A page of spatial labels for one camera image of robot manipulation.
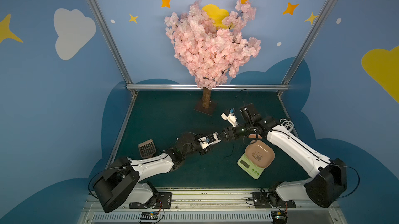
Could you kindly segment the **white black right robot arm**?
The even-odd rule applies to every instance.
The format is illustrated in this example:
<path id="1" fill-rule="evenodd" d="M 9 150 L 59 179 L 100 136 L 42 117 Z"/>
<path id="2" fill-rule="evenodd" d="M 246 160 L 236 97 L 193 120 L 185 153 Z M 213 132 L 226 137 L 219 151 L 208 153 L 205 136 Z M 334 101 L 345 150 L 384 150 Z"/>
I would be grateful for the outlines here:
<path id="1" fill-rule="evenodd" d="M 221 117 L 230 122 L 218 138 L 234 141 L 250 135 L 261 136 L 279 147 L 296 161 L 309 175 L 309 179 L 282 182 L 268 190 L 271 205 L 279 206 L 286 201 L 312 201 L 328 208 L 347 189 L 347 166 L 340 160 L 331 160 L 293 135 L 282 123 L 271 116 L 262 117 L 253 104 L 240 108 L 244 120 L 239 124 L 234 110 L 225 111 Z"/>

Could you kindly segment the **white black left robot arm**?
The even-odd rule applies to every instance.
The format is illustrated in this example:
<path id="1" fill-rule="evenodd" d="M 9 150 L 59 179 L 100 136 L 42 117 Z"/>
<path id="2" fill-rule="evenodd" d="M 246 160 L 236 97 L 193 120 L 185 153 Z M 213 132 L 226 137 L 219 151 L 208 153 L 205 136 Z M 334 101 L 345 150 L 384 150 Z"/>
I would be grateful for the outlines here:
<path id="1" fill-rule="evenodd" d="M 180 136 L 175 146 L 165 150 L 162 154 L 142 160 L 132 160 L 126 156 L 116 159 L 107 169 L 99 173 L 98 178 L 93 178 L 88 187 L 95 192 L 105 213 L 110 213 L 119 208 L 133 194 L 135 198 L 147 191 L 146 198 L 138 203 L 149 202 L 155 188 L 149 183 L 141 181 L 158 174 L 166 174 L 180 168 L 186 157 L 196 152 L 205 154 L 211 146 L 219 143 L 218 133 L 198 137 L 193 133 Z"/>

